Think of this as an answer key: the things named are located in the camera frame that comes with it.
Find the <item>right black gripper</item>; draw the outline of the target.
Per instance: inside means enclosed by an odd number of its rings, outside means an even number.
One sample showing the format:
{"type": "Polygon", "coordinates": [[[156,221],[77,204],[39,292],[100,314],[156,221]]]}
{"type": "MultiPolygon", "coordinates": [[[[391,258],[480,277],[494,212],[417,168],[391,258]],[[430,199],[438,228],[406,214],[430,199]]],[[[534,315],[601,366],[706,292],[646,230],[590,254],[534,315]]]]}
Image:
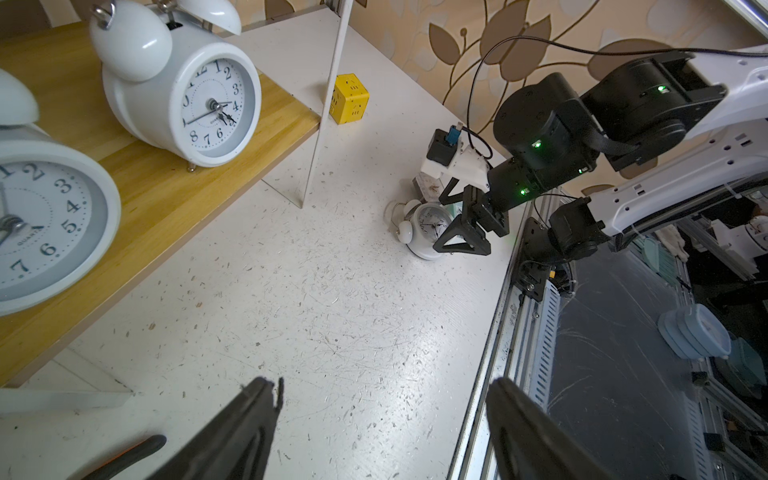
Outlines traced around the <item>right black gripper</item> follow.
{"type": "Polygon", "coordinates": [[[506,213],[543,193],[543,184],[534,170],[515,158],[492,168],[488,179],[488,193],[470,185],[455,193],[459,184],[455,177],[444,187],[439,203],[443,206],[462,203],[462,212],[433,244],[436,252],[490,255],[492,247],[486,233],[506,236],[509,233],[506,213]]]}

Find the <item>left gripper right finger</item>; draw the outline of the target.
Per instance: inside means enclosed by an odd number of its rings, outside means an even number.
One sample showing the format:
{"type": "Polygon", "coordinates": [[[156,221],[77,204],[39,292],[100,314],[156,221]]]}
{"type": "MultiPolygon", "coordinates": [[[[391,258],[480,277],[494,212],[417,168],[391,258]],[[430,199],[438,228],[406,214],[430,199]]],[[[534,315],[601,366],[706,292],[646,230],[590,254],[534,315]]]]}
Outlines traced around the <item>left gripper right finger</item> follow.
{"type": "Polygon", "coordinates": [[[512,380],[494,380],[486,396],[490,438],[501,479],[609,479],[512,380]]]}

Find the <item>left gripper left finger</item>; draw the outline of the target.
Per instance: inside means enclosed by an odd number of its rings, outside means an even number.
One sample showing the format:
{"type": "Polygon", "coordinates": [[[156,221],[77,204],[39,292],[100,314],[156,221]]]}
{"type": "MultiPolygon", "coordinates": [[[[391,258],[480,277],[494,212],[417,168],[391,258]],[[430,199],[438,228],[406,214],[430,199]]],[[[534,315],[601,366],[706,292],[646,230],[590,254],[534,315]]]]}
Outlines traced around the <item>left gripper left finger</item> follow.
{"type": "Polygon", "coordinates": [[[262,479],[283,401],[283,379],[255,378],[150,477],[262,479]]]}

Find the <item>large white twin-bell clock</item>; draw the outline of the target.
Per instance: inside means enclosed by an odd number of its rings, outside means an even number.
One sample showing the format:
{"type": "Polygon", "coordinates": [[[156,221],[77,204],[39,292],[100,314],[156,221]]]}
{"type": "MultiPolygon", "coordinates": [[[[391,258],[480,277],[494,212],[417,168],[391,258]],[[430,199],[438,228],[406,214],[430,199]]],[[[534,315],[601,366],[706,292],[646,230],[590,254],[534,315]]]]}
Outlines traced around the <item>large white twin-bell clock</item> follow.
{"type": "Polygon", "coordinates": [[[391,201],[385,207],[384,219],[397,240],[420,259],[437,261],[443,257],[434,245],[453,220],[444,206],[417,199],[391,201]]]}

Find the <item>white twin-bell alarm clock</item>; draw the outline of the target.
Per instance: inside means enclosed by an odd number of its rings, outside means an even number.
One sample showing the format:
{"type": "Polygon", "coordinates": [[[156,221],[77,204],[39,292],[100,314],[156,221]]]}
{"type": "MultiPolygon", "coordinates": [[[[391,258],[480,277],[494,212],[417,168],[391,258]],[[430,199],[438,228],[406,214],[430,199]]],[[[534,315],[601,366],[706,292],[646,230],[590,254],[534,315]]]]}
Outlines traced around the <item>white twin-bell alarm clock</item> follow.
{"type": "Polygon", "coordinates": [[[216,34],[242,32],[229,1],[98,1],[89,35],[119,123],[137,139],[199,167],[241,154],[259,121],[251,59],[216,34]]]}
{"type": "Polygon", "coordinates": [[[95,160],[37,126],[38,103],[1,73],[1,313],[38,305],[89,273],[112,244],[121,199],[95,160]]]}

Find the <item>grey square alarm clock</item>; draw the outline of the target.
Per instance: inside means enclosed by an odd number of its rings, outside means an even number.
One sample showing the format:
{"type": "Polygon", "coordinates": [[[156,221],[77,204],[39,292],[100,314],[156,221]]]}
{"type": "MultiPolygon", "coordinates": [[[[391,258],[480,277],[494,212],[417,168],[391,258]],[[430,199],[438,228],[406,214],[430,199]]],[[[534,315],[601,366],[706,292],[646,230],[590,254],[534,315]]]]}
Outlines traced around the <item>grey square alarm clock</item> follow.
{"type": "Polygon", "coordinates": [[[419,172],[413,178],[413,185],[417,193],[416,198],[422,203],[439,203],[440,195],[444,190],[440,179],[419,172]]]}

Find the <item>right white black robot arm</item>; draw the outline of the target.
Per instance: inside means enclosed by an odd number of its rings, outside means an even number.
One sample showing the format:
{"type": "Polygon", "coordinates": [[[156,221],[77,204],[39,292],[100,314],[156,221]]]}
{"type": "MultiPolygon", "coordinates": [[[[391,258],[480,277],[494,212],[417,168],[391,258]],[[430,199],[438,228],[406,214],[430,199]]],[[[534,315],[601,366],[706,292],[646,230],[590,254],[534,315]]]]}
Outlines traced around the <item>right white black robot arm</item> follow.
{"type": "Polygon", "coordinates": [[[726,193],[767,179],[767,49],[656,49],[624,63],[584,94],[559,73],[507,98],[493,127],[509,158],[463,152],[468,126],[436,130],[422,169],[449,175],[444,205],[461,213],[433,243],[438,253],[488,255],[487,233],[506,236],[513,208],[592,171],[599,157],[615,170],[643,164],[681,142],[709,140],[610,190],[575,199],[535,225],[523,244],[522,287],[532,298],[544,265],[617,248],[635,235],[708,208],[726,193]]]}

